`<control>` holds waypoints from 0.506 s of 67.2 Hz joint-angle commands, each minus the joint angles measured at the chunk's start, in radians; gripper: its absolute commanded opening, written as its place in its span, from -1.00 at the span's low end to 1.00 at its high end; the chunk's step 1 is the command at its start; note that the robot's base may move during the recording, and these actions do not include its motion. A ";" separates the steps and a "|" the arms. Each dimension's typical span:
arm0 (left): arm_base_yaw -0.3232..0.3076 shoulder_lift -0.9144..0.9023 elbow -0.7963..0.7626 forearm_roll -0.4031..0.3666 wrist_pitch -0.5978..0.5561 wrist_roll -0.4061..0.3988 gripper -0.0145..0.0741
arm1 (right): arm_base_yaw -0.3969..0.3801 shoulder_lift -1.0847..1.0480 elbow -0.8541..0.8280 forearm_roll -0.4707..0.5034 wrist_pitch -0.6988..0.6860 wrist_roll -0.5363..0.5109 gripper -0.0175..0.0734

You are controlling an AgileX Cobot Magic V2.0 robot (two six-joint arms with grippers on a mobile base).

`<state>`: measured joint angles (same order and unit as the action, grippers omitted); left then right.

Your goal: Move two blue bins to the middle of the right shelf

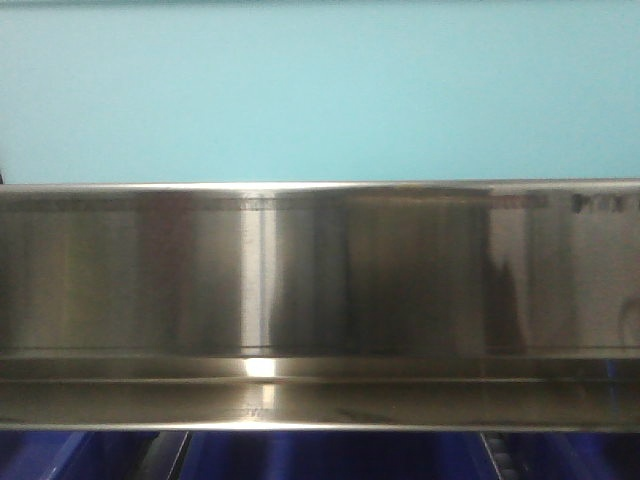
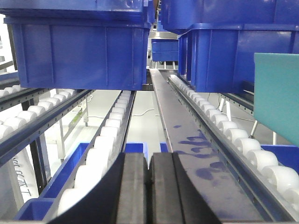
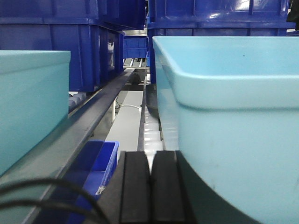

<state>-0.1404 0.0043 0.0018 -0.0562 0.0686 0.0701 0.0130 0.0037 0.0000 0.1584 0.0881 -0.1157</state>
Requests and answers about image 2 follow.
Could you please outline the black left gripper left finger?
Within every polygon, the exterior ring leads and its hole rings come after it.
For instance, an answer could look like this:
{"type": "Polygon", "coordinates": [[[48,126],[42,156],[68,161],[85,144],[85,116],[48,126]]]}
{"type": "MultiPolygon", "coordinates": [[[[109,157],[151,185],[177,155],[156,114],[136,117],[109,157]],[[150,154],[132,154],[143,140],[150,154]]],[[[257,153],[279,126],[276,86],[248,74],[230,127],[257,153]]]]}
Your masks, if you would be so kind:
{"type": "Polygon", "coordinates": [[[146,160],[121,153],[100,182],[52,224],[146,223],[146,160]]]}

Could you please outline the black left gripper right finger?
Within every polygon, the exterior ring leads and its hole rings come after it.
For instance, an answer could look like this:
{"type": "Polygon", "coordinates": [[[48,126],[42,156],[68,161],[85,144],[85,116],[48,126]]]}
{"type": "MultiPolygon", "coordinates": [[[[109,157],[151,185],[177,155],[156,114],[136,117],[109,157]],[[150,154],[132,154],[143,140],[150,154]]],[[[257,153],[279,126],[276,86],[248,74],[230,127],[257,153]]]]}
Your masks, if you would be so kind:
{"type": "Polygon", "coordinates": [[[221,223],[192,184],[177,153],[153,154],[149,173],[149,223],[221,223]]]}

